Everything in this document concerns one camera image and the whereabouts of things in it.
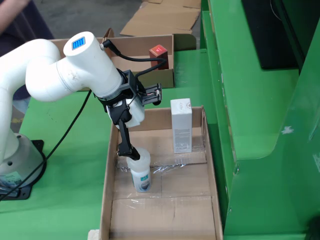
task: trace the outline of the white product box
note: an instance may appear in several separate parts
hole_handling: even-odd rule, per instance
[[[192,152],[192,106],[190,98],[173,99],[171,103],[173,151]]]

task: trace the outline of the black monitor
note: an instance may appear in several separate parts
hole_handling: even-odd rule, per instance
[[[260,65],[302,69],[320,17],[320,0],[242,0]]]
[[[275,0],[275,4],[301,70],[319,22],[320,0]]]

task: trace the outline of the white bottle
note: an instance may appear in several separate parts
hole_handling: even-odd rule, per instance
[[[140,154],[140,159],[135,161],[127,157],[126,163],[131,170],[135,190],[143,193],[151,187],[150,153],[142,147],[137,147],[136,150]]]

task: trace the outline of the concrete floor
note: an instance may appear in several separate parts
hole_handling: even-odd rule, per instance
[[[90,31],[102,37],[108,28],[116,37],[139,9],[142,0],[34,0],[56,39]],[[200,42],[200,17],[192,28]],[[11,129],[19,132],[24,115],[13,108]]]

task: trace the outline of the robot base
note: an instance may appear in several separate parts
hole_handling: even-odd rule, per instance
[[[23,181],[33,169],[45,159],[42,153],[44,141],[30,141],[26,136],[18,134],[19,147],[14,155],[5,159],[0,165],[0,189],[12,189]],[[4,200],[28,199],[32,186],[42,177],[47,164],[44,163],[17,191]]]

